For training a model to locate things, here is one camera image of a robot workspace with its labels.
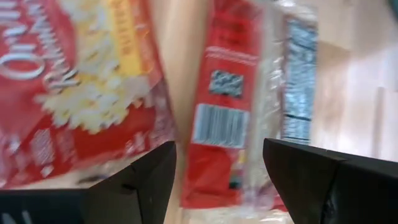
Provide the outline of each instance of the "wooden surface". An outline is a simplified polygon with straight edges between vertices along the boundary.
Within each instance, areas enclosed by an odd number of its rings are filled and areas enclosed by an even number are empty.
[[[182,140],[165,221],[171,224],[182,217],[183,149],[192,122],[207,1],[151,1]],[[398,22],[386,1],[302,2],[318,9],[320,23],[313,145],[398,161]]]

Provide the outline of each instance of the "red package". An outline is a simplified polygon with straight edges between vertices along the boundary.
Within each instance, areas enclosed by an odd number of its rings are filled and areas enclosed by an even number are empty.
[[[143,0],[0,3],[0,187],[174,138]]]
[[[263,12],[246,0],[212,0],[210,7],[183,184],[184,208],[242,202]]]

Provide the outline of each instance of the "microwave popcorn package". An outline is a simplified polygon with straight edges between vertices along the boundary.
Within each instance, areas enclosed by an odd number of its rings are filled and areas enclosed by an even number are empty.
[[[146,4],[0,2],[1,188],[134,157],[174,138]]]
[[[317,17],[283,0],[211,0],[209,8],[182,207],[208,223],[269,223],[266,211],[286,209],[262,144],[310,142]]]

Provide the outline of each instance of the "barcode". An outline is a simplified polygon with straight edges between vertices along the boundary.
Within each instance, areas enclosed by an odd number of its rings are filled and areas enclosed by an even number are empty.
[[[249,112],[199,104],[195,117],[193,142],[242,148],[248,128]]]

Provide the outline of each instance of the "plastic packaging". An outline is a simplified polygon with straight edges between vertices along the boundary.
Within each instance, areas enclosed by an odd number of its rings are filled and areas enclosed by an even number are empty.
[[[268,214],[270,209],[278,208],[283,211],[286,209],[267,174],[262,159],[262,144],[264,138],[282,138],[291,141],[303,133],[306,135],[302,137],[305,140],[302,143],[308,144],[310,140],[309,124],[315,87],[317,17],[313,9],[294,1],[214,0],[211,3],[208,40],[198,82],[194,129],[188,148],[188,167],[183,186],[182,206],[212,208],[187,211],[191,217],[206,217],[203,220],[207,223],[232,223],[236,218],[252,218],[267,223],[264,214]],[[216,10],[218,4],[224,7],[225,14],[231,14],[239,9],[241,14],[245,12],[245,15],[256,11],[256,16],[251,16],[249,22],[243,24],[245,28],[242,30],[248,33],[251,30],[250,34],[261,39],[245,42],[249,35],[236,35],[232,31],[221,32],[215,29],[214,21],[219,15]],[[313,44],[311,53],[303,52],[300,55],[301,51],[295,51],[293,48],[295,46],[292,46],[292,41],[301,38],[302,36],[297,34],[303,32],[293,32],[297,31],[294,30],[297,26],[294,27],[292,24],[302,25],[300,27],[302,30],[311,32],[312,35],[306,36],[310,37],[309,40]],[[221,38],[222,35],[228,35],[228,40],[239,39],[235,42],[246,43],[245,47],[258,49],[252,52],[248,52],[244,47],[238,49],[240,52],[237,55],[246,54],[246,58],[256,58],[256,61],[250,64],[251,67],[247,61],[231,60],[224,56],[237,50],[228,44],[222,45],[220,40],[227,39]],[[214,58],[214,55],[209,53],[209,49],[215,49],[215,46],[221,46],[218,52],[223,56],[222,59]],[[297,58],[305,60],[298,63],[300,61],[296,60]],[[241,70],[237,70],[234,66],[244,63],[246,67]],[[296,75],[298,69],[300,71],[308,69],[310,72],[301,73],[302,76],[299,77]],[[288,120],[291,117],[301,120],[300,113],[304,109],[307,109],[304,118],[308,121],[305,126],[302,126],[302,123],[296,125],[295,121]],[[234,120],[234,113],[243,118]],[[239,129],[232,125],[227,128],[224,123],[228,122],[228,119],[232,119],[231,123],[241,121],[244,127],[238,126]],[[220,141],[230,133],[234,133],[232,130],[236,129],[240,132],[235,133],[237,136],[233,139],[236,141],[233,142],[239,142],[239,147],[234,144],[226,146],[226,141]]]
[[[174,138],[146,4],[0,4],[1,188],[66,173],[56,187],[76,187]]]

